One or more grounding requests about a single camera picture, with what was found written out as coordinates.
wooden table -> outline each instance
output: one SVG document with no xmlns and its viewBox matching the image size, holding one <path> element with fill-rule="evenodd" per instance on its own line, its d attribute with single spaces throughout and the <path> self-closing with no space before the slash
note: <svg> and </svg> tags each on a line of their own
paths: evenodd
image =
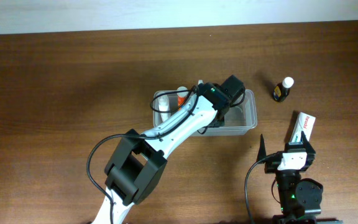
<svg viewBox="0 0 358 224">
<path fill-rule="evenodd" d="M 131 223 L 246 222 L 244 177 L 259 136 L 282 151 L 297 111 L 316 117 L 317 155 L 303 174 L 324 185 L 320 218 L 358 223 L 358 21 L 0 35 L 0 223 L 86 223 L 103 195 L 85 164 L 103 137 L 152 127 L 157 90 L 222 83 L 255 93 L 258 125 L 244 136 L 193 137 L 169 157 Z M 291 95 L 272 88 L 295 79 Z M 118 141 L 95 154 L 103 168 Z M 263 166 L 249 182 L 254 216 L 280 214 Z"/>
</svg>

clear plastic tray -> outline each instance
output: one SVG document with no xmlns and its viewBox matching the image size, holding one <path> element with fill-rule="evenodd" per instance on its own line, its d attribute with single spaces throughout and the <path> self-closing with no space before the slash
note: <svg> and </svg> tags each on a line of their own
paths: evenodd
<svg viewBox="0 0 358 224">
<path fill-rule="evenodd" d="M 156 97 L 161 92 L 168 92 L 174 90 L 162 90 L 157 91 L 154 94 Z M 177 94 L 168 95 L 169 106 L 170 108 L 178 107 L 178 96 Z M 154 101 L 154 108 L 158 108 L 158 101 Z M 161 116 L 159 113 L 153 111 L 153 125 L 157 127 L 162 123 Z M 246 90 L 246 97 L 244 102 L 239 106 L 230 108 L 230 110 L 224 116 L 224 126 L 218 128 L 208 128 L 204 134 L 200 134 L 197 131 L 191 136 L 236 136 L 243 135 L 248 130 L 255 128 L 258 124 L 256 116 L 256 105 L 255 105 L 255 96 L 251 90 Z"/>
</svg>

brown bottle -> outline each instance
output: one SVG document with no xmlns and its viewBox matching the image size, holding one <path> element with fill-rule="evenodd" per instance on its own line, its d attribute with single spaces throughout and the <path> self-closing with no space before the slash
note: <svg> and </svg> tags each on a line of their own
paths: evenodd
<svg viewBox="0 0 358 224">
<path fill-rule="evenodd" d="M 286 77 L 282 82 L 277 84 L 274 88 L 273 99 L 277 102 L 283 102 L 285 98 L 290 94 L 290 88 L 293 85 L 293 79 Z"/>
</svg>

black bracket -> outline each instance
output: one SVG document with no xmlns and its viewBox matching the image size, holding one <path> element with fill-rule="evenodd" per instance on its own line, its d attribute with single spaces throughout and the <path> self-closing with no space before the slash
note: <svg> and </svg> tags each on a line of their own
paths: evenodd
<svg viewBox="0 0 358 224">
<path fill-rule="evenodd" d="M 127 134 L 139 135 L 133 129 Z M 142 153 L 146 164 L 143 166 L 132 153 Z M 157 186 L 165 165 L 163 152 L 156 151 L 145 140 L 122 138 L 104 168 L 105 184 L 122 198 L 123 205 L 140 204 Z"/>
<path fill-rule="evenodd" d="M 258 156 L 256 157 L 256 161 L 261 161 L 266 158 L 266 148 L 265 148 L 265 140 L 264 135 L 260 134 L 260 143 L 259 143 L 259 151 Z"/>
</svg>

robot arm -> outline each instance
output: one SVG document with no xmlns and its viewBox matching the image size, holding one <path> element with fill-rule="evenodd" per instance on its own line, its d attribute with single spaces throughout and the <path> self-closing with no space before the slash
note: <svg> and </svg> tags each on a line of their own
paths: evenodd
<svg viewBox="0 0 358 224">
<path fill-rule="evenodd" d="M 282 210 L 282 215 L 273 216 L 272 223 L 343 223 L 338 220 L 318 222 L 316 219 L 316 216 L 321 213 L 320 203 L 323 199 L 323 185 L 313 179 L 301 179 L 300 175 L 300 172 L 306 171 L 312 165 L 315 155 L 316 151 L 307 140 L 303 131 L 301 132 L 300 142 L 286 143 L 284 151 L 276 152 L 269 156 L 266 156 L 264 139 L 262 135 L 260 136 L 257 161 L 265 163 L 266 174 L 276 175 L 275 181 L 277 181 Z M 253 223 L 247 200 L 247 192 L 246 204 L 251 223 Z"/>
<path fill-rule="evenodd" d="M 162 137 L 123 137 L 104 169 L 108 176 L 105 182 L 106 192 L 113 198 L 114 206 L 111 211 L 110 201 L 105 197 L 93 223 L 110 223 L 109 216 L 112 212 L 113 223 L 121 224 L 131 207 L 140 204 L 157 186 L 167 158 L 173 150 L 195 131 L 206 126 L 221 125 L 230 106 L 242 94 L 245 94 L 244 84 L 233 75 L 221 86 L 201 83 L 198 85 L 198 92 L 190 97 L 179 112 L 160 126 L 142 133 L 147 137 Z M 127 134 L 139 135 L 133 129 Z M 142 154 L 147 160 L 146 164 L 143 166 L 133 153 Z"/>
</svg>

